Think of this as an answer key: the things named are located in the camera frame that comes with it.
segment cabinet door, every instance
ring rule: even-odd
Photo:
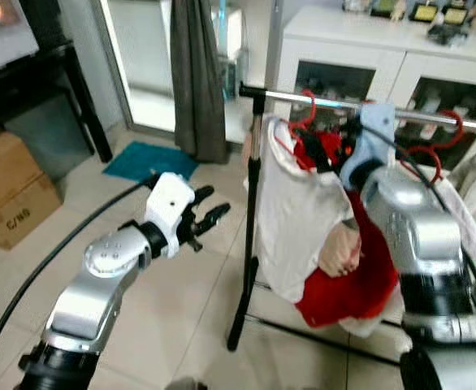
[[[476,119],[476,62],[456,58],[440,58],[422,54],[408,54],[397,77],[390,100],[396,106],[419,111],[455,110],[461,116]],[[449,140],[454,128],[400,123],[396,139],[403,146],[429,145]],[[463,158],[476,152],[476,134],[467,133],[450,150],[440,151],[440,161],[447,171]],[[432,166],[425,155],[417,161]]]
[[[299,93],[311,89],[316,98],[385,102],[405,53],[361,46],[284,38],[277,89]],[[276,102],[275,113],[299,120],[309,107]],[[340,121],[341,112],[318,110],[318,127]]]

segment cardboard box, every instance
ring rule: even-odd
[[[50,179],[41,174],[0,206],[0,247],[15,246],[60,205]]]
[[[0,130],[0,206],[41,175],[24,143]]]

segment blue mat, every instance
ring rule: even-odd
[[[197,167],[198,162],[180,150],[132,142],[103,173],[141,181],[148,177],[151,171],[174,172],[189,180]]]

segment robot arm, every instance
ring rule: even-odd
[[[59,296],[41,343],[24,355],[20,390],[86,389],[121,310],[123,294],[152,259],[174,257],[212,228],[230,206],[223,204],[195,223],[192,207],[214,190],[193,191],[179,176],[164,173],[146,203],[145,222],[127,223],[85,250],[79,274]]]
[[[393,109],[363,106],[361,126],[393,139]],[[460,230],[431,192],[387,166],[389,146],[361,130],[340,177],[361,191],[399,273],[403,328],[413,349],[400,360],[406,389],[476,388],[476,310],[464,274]]]

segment red garment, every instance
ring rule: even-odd
[[[372,224],[358,193],[348,193],[361,233],[359,267],[346,276],[331,278],[319,268],[305,281],[297,309],[311,327],[336,323],[340,319],[373,318],[382,313],[397,284],[386,241]]]
[[[321,141],[322,147],[325,149],[328,158],[332,162],[332,166],[336,165],[339,161],[336,152],[341,150],[341,136],[335,132],[316,132],[315,134]],[[297,142],[294,147],[294,155],[300,158],[307,167],[316,166],[314,160],[305,154],[305,147],[300,142]],[[297,163],[300,168],[304,169],[299,161]]]

